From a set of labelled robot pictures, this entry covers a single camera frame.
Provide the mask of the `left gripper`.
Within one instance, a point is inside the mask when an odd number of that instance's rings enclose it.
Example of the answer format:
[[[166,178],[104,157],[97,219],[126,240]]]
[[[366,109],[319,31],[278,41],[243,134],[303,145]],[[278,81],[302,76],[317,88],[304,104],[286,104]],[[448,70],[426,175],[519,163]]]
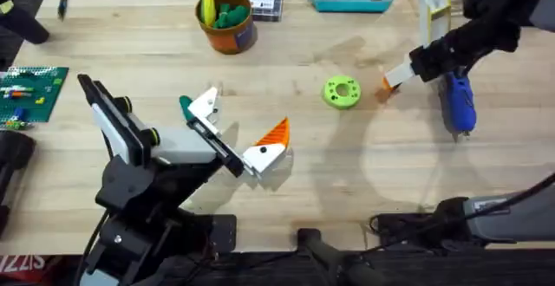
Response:
[[[282,155],[290,144],[290,122],[283,118],[276,126],[248,147],[240,156],[221,138],[215,126],[219,112],[219,91],[208,88],[187,106],[191,120],[185,127],[159,127],[160,144],[152,148],[154,158],[170,165],[208,164],[219,159],[235,177],[246,170],[250,175],[262,175]]]

